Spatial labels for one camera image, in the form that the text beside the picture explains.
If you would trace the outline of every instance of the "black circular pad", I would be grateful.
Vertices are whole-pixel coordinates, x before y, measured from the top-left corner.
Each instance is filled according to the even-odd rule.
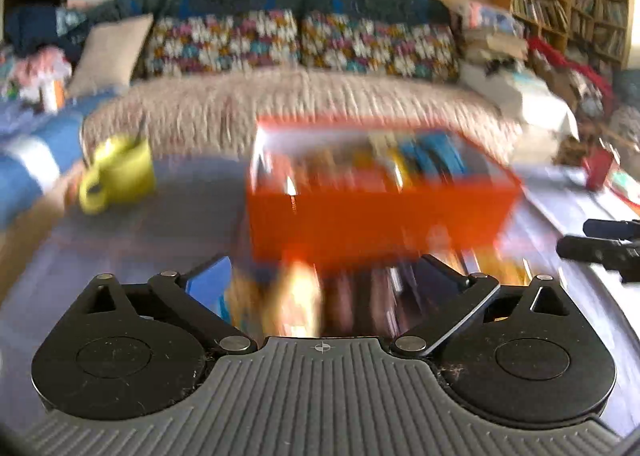
[[[568,327],[566,317],[535,315],[482,324],[451,340],[438,362],[449,388],[481,416],[523,428],[599,412],[616,380],[606,348],[595,333]]]
[[[33,384],[54,409],[127,420],[179,402],[196,388],[205,353],[164,322],[95,313],[58,324],[33,358]]]
[[[106,337],[84,346],[76,360],[90,375],[121,378],[144,368],[151,360],[151,348],[131,337]]]
[[[526,380],[550,380],[569,367],[569,354],[542,339],[516,339],[498,346],[495,360],[507,373]]]

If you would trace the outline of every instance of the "orange plastic crate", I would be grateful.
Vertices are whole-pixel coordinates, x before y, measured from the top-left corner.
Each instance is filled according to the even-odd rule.
[[[469,175],[455,183],[425,179],[398,192],[319,189],[288,195],[255,187],[257,157],[265,137],[278,147],[304,147],[310,133],[330,137],[357,131],[408,129],[372,121],[331,123],[258,123],[254,162],[248,176],[247,206],[254,259],[279,261],[292,256],[320,270],[361,264],[367,259],[412,256],[445,249],[492,245],[519,199],[520,180],[499,165],[481,146],[446,128],[466,146],[487,156],[497,175]]]

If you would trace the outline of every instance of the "yellow mug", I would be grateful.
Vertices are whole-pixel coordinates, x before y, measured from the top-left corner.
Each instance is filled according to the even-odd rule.
[[[94,165],[80,183],[78,200],[85,213],[98,214],[112,203],[135,203],[155,188],[149,142],[117,136],[95,150]]]

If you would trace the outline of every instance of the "orange box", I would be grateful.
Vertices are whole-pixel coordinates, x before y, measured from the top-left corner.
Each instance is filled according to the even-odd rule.
[[[457,142],[471,173],[455,182],[414,183],[402,191],[322,188],[275,192],[257,184],[264,152],[300,154],[362,141],[370,131],[444,129]],[[261,121],[247,180],[253,257],[295,257],[319,270],[367,259],[466,250],[494,243],[522,194],[520,180],[481,146],[447,128],[389,126],[379,121]]]

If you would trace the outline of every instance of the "mug handle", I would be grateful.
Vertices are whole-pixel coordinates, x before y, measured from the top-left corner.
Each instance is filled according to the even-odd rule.
[[[100,191],[92,191],[98,184],[100,184],[100,171],[95,168],[89,169],[82,177],[78,190],[80,207],[86,214],[98,214],[107,208],[107,193],[104,188]]]

